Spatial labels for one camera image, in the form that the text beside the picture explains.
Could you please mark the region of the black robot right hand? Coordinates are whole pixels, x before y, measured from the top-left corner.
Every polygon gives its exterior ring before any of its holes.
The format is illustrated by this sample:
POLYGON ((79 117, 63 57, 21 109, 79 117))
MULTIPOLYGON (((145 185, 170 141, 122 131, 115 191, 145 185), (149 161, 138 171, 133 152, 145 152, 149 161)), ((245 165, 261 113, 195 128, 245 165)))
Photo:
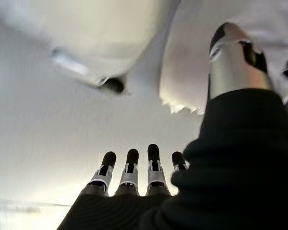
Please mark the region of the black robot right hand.
POLYGON ((116 196, 96 176, 61 230, 288 230, 288 111, 269 78, 263 51, 224 23, 209 50, 208 100, 199 137, 175 153, 171 196, 132 183, 116 196))

